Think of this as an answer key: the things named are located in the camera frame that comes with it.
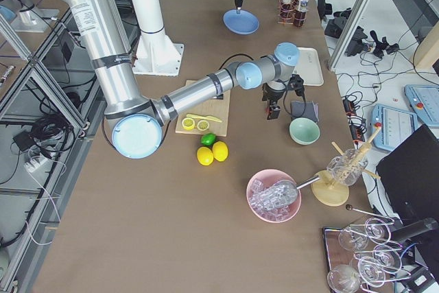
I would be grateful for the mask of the blue plate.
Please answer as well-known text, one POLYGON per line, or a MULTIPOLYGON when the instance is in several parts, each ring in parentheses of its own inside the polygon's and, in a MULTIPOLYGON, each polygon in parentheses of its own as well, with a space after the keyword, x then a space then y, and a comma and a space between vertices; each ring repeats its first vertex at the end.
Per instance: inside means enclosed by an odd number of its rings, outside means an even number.
POLYGON ((225 26, 236 34, 249 35, 259 28, 258 18, 251 12, 241 10, 229 10, 223 15, 225 26))

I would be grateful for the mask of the grey folded cloth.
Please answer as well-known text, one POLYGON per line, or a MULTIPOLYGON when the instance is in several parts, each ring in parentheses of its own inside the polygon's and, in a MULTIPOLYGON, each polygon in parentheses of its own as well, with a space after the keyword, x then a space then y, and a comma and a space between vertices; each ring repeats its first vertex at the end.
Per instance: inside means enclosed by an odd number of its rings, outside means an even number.
POLYGON ((292 118, 307 118, 318 123, 318 104, 314 102, 292 101, 291 104, 292 118))

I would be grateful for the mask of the mint green bowl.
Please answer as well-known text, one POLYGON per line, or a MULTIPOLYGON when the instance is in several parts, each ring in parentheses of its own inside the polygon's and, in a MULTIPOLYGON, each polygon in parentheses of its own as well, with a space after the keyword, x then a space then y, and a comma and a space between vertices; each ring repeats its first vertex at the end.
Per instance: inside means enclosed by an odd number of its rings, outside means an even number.
POLYGON ((289 135, 300 145, 310 145, 320 138, 320 129, 317 123, 310 119, 297 118, 289 125, 289 135))

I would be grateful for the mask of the dark drink bottle top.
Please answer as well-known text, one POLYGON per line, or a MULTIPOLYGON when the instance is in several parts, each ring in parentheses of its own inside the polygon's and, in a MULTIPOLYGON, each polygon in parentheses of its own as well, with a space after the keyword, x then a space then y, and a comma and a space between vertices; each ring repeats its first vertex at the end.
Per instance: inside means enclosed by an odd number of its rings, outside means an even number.
POLYGON ((288 20, 292 18, 292 10, 292 0, 281 0, 280 17, 283 20, 288 20))

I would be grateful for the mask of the dark drink bottle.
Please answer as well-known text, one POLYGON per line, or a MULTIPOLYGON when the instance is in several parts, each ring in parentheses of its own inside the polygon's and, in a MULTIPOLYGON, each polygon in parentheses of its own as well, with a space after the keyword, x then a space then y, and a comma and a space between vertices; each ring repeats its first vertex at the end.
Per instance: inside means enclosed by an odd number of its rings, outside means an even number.
POLYGON ((281 0, 280 17, 283 20, 288 20, 292 18, 292 10, 292 0, 281 0))
POLYGON ((293 22, 296 27, 302 27, 305 23, 308 2, 309 0, 298 0, 293 22))

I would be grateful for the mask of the wooden cutting board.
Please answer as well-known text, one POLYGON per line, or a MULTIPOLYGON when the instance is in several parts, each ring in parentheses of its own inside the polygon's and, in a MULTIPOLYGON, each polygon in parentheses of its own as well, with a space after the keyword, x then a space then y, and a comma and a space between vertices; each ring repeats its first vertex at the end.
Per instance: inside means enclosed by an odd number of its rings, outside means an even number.
POLYGON ((222 99, 213 99, 216 96, 213 84, 205 82, 204 79, 201 84, 200 81, 187 80, 184 87, 169 93, 168 96, 178 113, 176 133, 205 134, 213 132, 220 137, 227 135, 230 91, 224 91, 222 99), (199 131, 197 126, 192 130, 186 130, 182 126, 182 120, 188 113, 204 117, 214 116, 221 122, 209 121, 209 129, 204 132, 199 131))

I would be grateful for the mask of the cream serving tray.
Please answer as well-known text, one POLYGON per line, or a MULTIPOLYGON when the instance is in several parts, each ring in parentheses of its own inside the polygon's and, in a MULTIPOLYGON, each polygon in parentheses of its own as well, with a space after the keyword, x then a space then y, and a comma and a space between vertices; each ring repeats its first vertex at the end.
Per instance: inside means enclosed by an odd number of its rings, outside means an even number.
POLYGON ((304 80, 305 86, 322 86, 324 78, 317 50, 310 47, 299 47, 298 50, 300 54, 294 73, 304 80))

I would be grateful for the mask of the dark drink bottle lower left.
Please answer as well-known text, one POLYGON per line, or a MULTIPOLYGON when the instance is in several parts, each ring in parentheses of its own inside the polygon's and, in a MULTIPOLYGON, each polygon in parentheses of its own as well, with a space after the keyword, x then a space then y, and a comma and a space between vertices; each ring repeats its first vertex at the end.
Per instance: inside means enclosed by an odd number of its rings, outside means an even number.
POLYGON ((293 22, 296 27, 302 27, 305 23, 308 2, 309 0, 298 0, 293 22))

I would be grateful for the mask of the whole lemon upper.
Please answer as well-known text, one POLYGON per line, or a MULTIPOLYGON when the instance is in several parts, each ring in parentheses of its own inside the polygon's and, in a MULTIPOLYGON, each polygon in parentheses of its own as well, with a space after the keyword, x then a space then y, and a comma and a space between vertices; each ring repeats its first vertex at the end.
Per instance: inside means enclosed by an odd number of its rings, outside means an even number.
POLYGON ((217 141, 212 147, 213 157, 217 161, 225 161, 228 158, 228 146, 223 141, 217 141))

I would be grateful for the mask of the whole lemon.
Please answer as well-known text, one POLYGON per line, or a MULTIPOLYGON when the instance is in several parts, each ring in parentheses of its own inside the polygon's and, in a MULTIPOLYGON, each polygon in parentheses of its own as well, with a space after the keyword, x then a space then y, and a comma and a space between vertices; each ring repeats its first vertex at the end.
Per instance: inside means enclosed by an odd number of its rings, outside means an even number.
POLYGON ((228 146, 223 141, 217 141, 212 147, 213 157, 217 161, 225 161, 228 158, 228 146))
POLYGON ((214 161, 213 152, 206 146, 199 147, 196 152, 196 157, 199 164, 209 166, 214 161))

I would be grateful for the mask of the yellow plastic knife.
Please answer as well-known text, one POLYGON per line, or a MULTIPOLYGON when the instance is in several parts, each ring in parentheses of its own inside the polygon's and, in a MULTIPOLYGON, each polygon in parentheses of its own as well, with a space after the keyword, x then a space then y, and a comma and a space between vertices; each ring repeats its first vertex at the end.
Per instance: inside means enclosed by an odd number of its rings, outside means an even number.
POLYGON ((202 119, 202 120, 214 121, 214 122, 217 122, 217 123, 222 123, 222 120, 220 118, 212 116, 212 115, 203 116, 203 115, 196 115, 196 114, 187 113, 186 117, 192 118, 192 119, 202 119))

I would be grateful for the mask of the green lime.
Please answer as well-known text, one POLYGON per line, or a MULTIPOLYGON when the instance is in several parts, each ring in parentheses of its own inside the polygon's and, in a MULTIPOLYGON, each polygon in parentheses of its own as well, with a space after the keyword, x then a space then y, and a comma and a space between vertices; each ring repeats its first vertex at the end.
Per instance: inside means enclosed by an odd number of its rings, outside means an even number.
POLYGON ((200 139, 200 143, 204 146, 211 146, 216 142, 216 134, 214 133, 207 133, 202 135, 201 139, 200 139))

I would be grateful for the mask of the lemon half slice lower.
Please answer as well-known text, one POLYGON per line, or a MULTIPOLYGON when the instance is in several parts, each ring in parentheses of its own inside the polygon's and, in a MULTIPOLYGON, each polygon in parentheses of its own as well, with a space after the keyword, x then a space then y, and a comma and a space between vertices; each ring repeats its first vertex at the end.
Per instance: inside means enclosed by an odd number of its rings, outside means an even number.
POLYGON ((210 123, 205 119, 201 119, 197 122, 196 127, 200 132, 205 132, 210 128, 210 123))

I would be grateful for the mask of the lemon half slice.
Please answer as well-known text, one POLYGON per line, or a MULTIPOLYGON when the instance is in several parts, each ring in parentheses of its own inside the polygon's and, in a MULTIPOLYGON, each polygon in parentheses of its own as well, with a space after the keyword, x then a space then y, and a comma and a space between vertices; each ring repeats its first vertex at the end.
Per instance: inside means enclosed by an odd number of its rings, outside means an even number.
POLYGON ((181 125, 184 130, 193 130, 195 128, 195 119, 190 117, 185 117, 182 119, 181 125))
POLYGON ((210 123, 205 119, 201 119, 197 122, 196 127, 200 132, 205 132, 210 128, 210 123))

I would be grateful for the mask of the whole lemon lower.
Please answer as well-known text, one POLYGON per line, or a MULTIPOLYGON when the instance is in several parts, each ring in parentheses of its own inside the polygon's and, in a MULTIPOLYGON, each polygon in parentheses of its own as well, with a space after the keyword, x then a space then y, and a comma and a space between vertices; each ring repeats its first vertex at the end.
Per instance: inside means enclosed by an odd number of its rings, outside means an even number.
POLYGON ((206 146, 199 147, 196 152, 196 157, 199 164, 209 166, 214 161, 213 152, 206 146))

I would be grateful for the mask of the steel ice scoop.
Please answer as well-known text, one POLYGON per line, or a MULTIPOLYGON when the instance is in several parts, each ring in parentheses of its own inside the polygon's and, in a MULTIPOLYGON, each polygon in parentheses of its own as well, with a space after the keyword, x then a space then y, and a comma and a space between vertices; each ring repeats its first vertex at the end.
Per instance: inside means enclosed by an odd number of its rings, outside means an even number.
POLYGON ((318 179, 319 176, 315 175, 300 185, 297 185, 290 180, 278 181, 266 190, 268 193, 268 206, 279 208, 292 204, 296 201, 300 189, 315 183, 318 179))

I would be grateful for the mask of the lemon half slice upper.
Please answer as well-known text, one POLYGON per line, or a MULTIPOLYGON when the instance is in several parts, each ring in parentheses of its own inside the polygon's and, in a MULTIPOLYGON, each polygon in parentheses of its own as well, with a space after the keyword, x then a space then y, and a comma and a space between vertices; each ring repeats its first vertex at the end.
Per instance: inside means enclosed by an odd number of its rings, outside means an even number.
POLYGON ((185 117, 182 119, 181 125, 184 130, 193 130, 195 128, 195 119, 190 117, 185 117))

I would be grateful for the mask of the pink bowl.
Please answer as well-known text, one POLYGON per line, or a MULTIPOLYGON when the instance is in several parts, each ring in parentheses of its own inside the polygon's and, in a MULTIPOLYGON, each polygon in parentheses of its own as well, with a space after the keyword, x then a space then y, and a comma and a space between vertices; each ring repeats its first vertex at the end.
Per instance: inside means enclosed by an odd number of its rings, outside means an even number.
POLYGON ((277 169, 257 172, 248 182, 246 196, 253 213, 271 223, 292 219, 301 206, 301 194, 296 182, 277 169))

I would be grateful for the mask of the clear ice cubes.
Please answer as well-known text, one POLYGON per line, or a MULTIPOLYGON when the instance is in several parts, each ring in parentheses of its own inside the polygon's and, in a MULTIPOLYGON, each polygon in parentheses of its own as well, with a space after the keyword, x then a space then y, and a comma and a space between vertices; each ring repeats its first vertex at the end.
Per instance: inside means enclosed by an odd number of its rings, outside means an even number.
POLYGON ((261 180, 254 179, 250 184, 250 199, 249 199, 250 206, 252 210, 256 212, 257 215, 260 215, 265 220, 270 220, 274 222, 280 222, 286 220, 289 217, 289 206, 291 204, 279 208, 269 207, 268 193, 266 190, 269 189, 271 186, 272 185, 270 185, 269 187, 264 187, 263 182, 261 180))

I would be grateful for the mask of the clear glass mug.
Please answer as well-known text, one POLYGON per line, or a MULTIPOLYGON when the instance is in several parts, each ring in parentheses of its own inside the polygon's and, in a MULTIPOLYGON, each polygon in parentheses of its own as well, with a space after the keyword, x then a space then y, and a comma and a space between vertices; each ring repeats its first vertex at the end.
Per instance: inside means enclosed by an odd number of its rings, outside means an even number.
POLYGON ((343 155, 334 157, 327 166, 332 178, 342 185, 354 185, 368 165, 366 156, 362 156, 357 162, 354 162, 358 153, 358 150, 348 149, 343 155))

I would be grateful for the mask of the wooden cup stand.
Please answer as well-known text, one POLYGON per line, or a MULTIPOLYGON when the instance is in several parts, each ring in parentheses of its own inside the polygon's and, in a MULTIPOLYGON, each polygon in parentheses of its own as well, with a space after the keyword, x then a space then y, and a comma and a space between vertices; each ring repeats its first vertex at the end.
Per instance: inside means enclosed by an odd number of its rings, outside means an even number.
MULTIPOLYGON (((355 149, 358 150, 359 153, 355 157, 354 162, 357 162, 362 156, 366 156, 366 154, 370 151, 372 147, 371 143, 373 139, 378 135, 380 130, 380 126, 375 128, 375 131, 372 133, 370 138, 366 142, 364 142, 358 149, 355 149)), ((337 145, 336 142, 333 141, 331 144, 340 153, 340 156, 345 153, 345 151, 342 151, 342 149, 337 145)), ((373 178, 380 178, 380 176, 366 170, 366 168, 363 170, 363 172, 367 173, 373 178)), ((315 183, 311 184, 311 190, 314 196, 321 203, 331 207, 337 207, 344 204, 348 200, 349 186, 342 185, 337 182, 334 178, 332 178, 327 169, 319 171, 317 175, 319 176, 319 179, 315 183)))

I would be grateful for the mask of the blue teach pendant near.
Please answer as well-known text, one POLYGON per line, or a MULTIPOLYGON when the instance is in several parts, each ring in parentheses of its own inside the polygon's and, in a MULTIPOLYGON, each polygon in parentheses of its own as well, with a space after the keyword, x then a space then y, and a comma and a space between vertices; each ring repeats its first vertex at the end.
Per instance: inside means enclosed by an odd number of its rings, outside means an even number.
POLYGON ((370 120, 372 128, 381 127, 374 138, 376 148, 393 151, 402 144, 418 127, 418 117, 415 113, 383 104, 375 104, 370 120))

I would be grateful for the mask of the blue teach pendant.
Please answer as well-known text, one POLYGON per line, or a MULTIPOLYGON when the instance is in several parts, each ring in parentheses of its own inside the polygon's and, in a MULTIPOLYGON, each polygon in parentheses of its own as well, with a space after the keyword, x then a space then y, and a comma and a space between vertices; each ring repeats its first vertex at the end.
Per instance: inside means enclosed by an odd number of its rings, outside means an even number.
POLYGON ((383 104, 375 104, 370 120, 372 128, 381 127, 374 138, 376 148, 393 151, 402 144, 418 127, 418 117, 415 113, 383 104))
POLYGON ((408 84, 404 93, 420 120, 433 128, 438 127, 439 96, 437 86, 408 84))

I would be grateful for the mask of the blue teach pendant far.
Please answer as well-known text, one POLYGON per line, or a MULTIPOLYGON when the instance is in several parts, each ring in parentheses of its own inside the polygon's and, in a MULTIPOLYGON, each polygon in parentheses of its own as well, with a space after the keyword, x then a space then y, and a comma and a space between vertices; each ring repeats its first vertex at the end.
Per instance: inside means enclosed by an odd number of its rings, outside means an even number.
POLYGON ((404 93, 420 120, 433 128, 438 127, 439 96, 437 86, 408 84, 404 93))

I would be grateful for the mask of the black monitor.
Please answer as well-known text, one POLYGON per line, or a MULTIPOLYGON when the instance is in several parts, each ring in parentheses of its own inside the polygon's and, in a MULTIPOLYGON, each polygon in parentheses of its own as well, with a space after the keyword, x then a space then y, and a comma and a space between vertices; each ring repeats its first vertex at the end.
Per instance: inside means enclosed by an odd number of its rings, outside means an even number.
POLYGON ((382 158, 377 172, 404 222, 438 219, 438 139, 427 125, 382 158))

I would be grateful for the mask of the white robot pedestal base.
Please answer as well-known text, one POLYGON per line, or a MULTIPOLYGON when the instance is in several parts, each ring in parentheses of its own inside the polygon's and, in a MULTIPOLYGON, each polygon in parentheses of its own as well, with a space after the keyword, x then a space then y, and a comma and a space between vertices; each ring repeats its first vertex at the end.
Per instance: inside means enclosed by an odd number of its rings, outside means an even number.
POLYGON ((138 75, 177 76, 184 51, 165 32, 159 0, 132 0, 141 36, 133 71, 138 75))

